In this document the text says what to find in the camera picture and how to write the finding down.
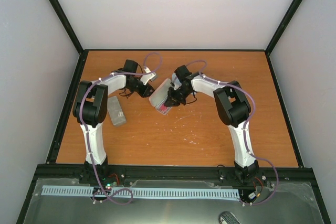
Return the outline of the pink glasses case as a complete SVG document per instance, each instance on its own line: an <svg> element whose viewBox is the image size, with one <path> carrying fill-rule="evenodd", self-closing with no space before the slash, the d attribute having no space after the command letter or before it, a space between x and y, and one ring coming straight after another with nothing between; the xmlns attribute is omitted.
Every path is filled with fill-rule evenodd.
<svg viewBox="0 0 336 224"><path fill-rule="evenodd" d="M172 87L171 79L165 79L154 93L149 97L150 104L159 112L159 107L164 104L167 98L167 91Z"/></svg>

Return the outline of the grey glasses case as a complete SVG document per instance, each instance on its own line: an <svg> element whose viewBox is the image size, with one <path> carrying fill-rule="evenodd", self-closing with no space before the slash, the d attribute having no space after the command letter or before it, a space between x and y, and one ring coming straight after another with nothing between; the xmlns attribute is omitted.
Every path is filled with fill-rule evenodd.
<svg viewBox="0 0 336 224"><path fill-rule="evenodd" d="M127 122L119 100L116 96L108 98L107 109L113 126L119 127Z"/></svg>

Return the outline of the red sunglasses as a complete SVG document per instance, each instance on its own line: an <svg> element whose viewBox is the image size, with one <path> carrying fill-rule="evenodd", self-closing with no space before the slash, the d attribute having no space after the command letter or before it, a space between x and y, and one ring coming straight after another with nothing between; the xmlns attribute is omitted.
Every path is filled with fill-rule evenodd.
<svg viewBox="0 0 336 224"><path fill-rule="evenodd" d="M170 109L171 109L170 106L165 106L163 104L159 107L159 112L161 112L162 114L167 114Z"/></svg>

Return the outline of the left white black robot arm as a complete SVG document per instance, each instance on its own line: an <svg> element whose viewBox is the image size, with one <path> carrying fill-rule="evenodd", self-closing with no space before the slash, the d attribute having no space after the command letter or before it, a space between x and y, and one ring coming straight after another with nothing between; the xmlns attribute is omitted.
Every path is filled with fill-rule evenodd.
<svg viewBox="0 0 336 224"><path fill-rule="evenodd" d="M111 72L96 81L81 81L73 105L73 115L82 129L85 145L85 168L97 183L108 180L108 157L104 150L102 126L108 112L108 96L128 89L148 98L155 89L149 84L156 78L155 71L144 66L137 73L139 64L126 60L123 68Z"/></svg>

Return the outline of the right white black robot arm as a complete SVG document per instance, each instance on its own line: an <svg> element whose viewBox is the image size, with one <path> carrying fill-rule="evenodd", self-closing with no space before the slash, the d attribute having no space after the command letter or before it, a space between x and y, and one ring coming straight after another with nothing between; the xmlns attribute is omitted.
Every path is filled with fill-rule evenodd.
<svg viewBox="0 0 336 224"><path fill-rule="evenodd" d="M172 77L164 106L186 105L186 98L196 93L214 98L218 116L232 137L236 179L241 184L251 180L259 169L249 135L249 117L253 111L239 82L221 82L203 73L191 73L185 65L178 67Z"/></svg>

